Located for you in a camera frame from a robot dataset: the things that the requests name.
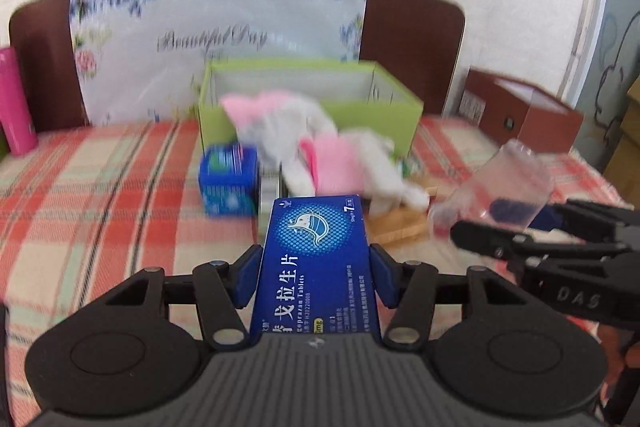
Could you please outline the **blue tablet medicine box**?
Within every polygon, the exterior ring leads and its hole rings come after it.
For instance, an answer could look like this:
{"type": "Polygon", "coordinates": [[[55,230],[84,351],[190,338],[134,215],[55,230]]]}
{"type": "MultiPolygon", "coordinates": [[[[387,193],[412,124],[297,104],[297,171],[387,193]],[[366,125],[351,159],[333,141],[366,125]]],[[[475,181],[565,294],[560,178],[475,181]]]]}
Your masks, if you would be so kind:
{"type": "Polygon", "coordinates": [[[265,334],[369,334],[381,339],[357,195],[273,202],[250,340],[265,334]]]}

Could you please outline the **blue wet wipes pack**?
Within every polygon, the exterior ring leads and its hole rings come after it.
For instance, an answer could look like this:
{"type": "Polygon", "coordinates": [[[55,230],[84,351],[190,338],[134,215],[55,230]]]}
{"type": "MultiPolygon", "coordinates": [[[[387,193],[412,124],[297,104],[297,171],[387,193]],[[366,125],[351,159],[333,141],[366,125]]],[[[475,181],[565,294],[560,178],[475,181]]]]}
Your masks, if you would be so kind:
{"type": "Polygon", "coordinates": [[[256,216],[258,184],[254,147],[231,143],[212,145],[204,152],[198,169],[198,188],[207,216],[256,216]]]}

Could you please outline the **clear plastic cup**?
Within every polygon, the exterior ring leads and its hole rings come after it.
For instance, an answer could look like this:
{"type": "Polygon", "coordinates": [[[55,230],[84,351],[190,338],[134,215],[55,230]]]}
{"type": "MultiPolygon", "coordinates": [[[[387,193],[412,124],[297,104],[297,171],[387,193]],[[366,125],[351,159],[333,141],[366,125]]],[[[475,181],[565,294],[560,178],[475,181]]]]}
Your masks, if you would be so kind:
{"type": "Polygon", "coordinates": [[[544,162],[518,140],[503,144],[443,202],[428,213],[431,232],[445,237],[460,221],[524,230],[547,205],[552,176],[544,162]]]}

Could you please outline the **white pink glove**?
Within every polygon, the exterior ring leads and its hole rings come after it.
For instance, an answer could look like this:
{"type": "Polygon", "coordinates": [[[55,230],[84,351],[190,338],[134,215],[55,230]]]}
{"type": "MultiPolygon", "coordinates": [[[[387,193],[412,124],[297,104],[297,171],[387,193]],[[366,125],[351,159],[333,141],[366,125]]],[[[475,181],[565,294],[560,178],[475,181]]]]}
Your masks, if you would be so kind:
{"type": "Polygon", "coordinates": [[[262,169],[280,172],[294,196],[316,194],[299,143],[318,134],[335,134],[333,119],[313,98],[290,91],[264,91],[255,96],[230,93],[219,105],[243,145],[255,147],[262,169]]]}
{"type": "Polygon", "coordinates": [[[298,142],[317,196],[358,195],[373,216],[399,206],[425,211],[424,187],[407,181],[396,167],[394,142],[369,129],[324,132],[298,142]]]}

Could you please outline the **gold rectangular box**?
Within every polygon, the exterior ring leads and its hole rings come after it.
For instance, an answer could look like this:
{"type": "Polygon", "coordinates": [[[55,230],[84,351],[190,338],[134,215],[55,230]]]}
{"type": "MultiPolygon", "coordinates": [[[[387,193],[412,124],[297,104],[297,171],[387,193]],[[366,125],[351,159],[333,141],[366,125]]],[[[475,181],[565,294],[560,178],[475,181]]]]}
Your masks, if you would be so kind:
{"type": "Polygon", "coordinates": [[[434,186],[410,185],[396,195],[374,196],[364,216],[368,241],[387,247],[424,239],[428,207],[437,192],[434,186]]]}

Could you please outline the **plaid bed sheet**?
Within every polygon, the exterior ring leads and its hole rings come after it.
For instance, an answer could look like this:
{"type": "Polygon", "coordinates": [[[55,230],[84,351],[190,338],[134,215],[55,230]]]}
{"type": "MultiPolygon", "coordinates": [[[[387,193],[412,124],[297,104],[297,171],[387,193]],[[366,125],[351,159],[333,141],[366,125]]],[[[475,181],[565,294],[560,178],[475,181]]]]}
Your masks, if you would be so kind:
{"type": "MultiPolygon", "coordinates": [[[[442,198],[495,150],[464,120],[424,117],[410,159],[442,198]]],[[[15,426],[39,413],[24,361],[49,327],[141,268],[191,273],[208,260],[233,261],[257,242],[252,219],[206,216],[200,158],[200,129],[189,120],[44,134],[32,153],[1,161],[1,300],[9,308],[6,384],[15,426]]],[[[574,150],[542,159],[554,179],[552,200],[631,206],[574,150]]],[[[389,252],[445,273],[490,265],[425,236],[389,252]]]]}

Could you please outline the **brown cardboard box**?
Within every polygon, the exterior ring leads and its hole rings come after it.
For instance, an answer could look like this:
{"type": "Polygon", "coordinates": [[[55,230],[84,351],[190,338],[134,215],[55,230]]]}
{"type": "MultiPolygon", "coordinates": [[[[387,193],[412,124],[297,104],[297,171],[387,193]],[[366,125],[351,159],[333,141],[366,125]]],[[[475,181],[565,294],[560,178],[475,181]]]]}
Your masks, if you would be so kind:
{"type": "Polygon", "coordinates": [[[458,114],[499,145],[514,139],[543,154],[569,152],[582,127],[582,113],[547,91],[480,69],[466,76],[458,114]]]}

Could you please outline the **light green open box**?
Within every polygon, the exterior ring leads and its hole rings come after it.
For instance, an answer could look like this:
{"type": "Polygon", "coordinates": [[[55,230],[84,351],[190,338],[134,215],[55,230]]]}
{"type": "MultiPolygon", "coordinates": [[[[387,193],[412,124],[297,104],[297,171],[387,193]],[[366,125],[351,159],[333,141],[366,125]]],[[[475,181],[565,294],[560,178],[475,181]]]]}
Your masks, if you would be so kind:
{"type": "Polygon", "coordinates": [[[220,106],[229,93],[254,96],[286,90],[313,98],[338,129],[370,128],[391,139],[404,157],[423,112],[423,102],[375,62],[320,58],[244,58],[210,62],[198,98],[201,148],[235,140],[235,127],[220,106]]]}

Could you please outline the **dark wooden headboard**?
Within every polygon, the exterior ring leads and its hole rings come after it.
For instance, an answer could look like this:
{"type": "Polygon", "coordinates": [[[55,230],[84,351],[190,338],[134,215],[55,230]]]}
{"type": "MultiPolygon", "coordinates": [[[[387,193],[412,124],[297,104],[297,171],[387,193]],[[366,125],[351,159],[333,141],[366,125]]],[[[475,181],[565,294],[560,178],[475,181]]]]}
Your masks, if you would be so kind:
{"type": "MultiPolygon", "coordinates": [[[[86,127],[68,28],[70,0],[35,0],[9,19],[10,46],[21,69],[38,132],[86,127]]],[[[423,102],[445,107],[463,39],[465,16],[447,0],[368,0],[360,57],[380,63],[423,102]]]]}

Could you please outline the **floral Beautiful Day bag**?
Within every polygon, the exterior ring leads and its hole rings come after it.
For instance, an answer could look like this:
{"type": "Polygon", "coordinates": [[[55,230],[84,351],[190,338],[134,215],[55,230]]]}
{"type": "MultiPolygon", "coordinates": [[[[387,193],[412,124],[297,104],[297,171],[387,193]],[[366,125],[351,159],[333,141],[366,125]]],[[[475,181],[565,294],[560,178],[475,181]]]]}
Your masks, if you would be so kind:
{"type": "Polygon", "coordinates": [[[70,0],[90,124],[182,119],[209,63],[254,57],[353,61],[367,0],[70,0]]]}

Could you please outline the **pink thermos bottle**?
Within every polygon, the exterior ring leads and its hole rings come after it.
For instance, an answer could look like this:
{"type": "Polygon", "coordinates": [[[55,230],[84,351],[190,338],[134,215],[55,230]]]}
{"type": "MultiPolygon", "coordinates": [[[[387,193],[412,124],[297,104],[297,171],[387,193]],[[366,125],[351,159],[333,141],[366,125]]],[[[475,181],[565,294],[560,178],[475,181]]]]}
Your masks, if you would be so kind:
{"type": "Polygon", "coordinates": [[[14,156],[24,156],[38,145],[24,93],[17,55],[12,46],[0,56],[1,127],[14,156]]]}

